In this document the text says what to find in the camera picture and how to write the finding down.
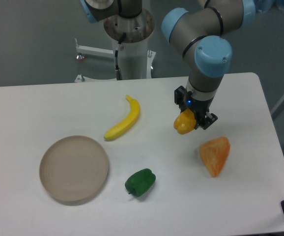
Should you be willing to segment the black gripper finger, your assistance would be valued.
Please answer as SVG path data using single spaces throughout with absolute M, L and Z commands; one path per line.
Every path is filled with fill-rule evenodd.
M 195 112 L 194 116 L 196 119 L 196 125 L 194 127 L 195 130 L 197 130 L 198 128 L 206 130 L 218 119 L 218 117 L 215 114 L 209 112 L 206 113 Z
M 185 111 L 187 109 L 186 89 L 183 86 L 179 86 L 174 91 L 174 102 L 178 105 L 180 111 Z

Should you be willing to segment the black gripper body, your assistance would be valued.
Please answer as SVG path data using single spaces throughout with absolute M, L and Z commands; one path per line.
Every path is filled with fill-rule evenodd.
M 184 101 L 187 108 L 197 114 L 206 115 L 215 97 L 216 90 L 210 92 L 199 91 L 192 85 L 186 86 Z

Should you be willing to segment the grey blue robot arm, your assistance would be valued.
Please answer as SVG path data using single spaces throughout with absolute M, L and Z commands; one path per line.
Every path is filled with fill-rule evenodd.
M 83 0 L 81 7 L 89 22 L 104 23 L 113 42 L 116 78 L 146 78 L 147 41 L 155 23 L 142 2 Z M 161 30 L 166 41 L 191 70 L 186 86 L 175 90 L 174 101 L 181 111 L 192 112 L 195 128 L 207 129 L 217 120 L 209 107 L 232 58 L 231 45 L 222 35 L 249 24 L 255 14 L 251 0 L 207 0 L 196 13 L 175 8 L 164 17 Z

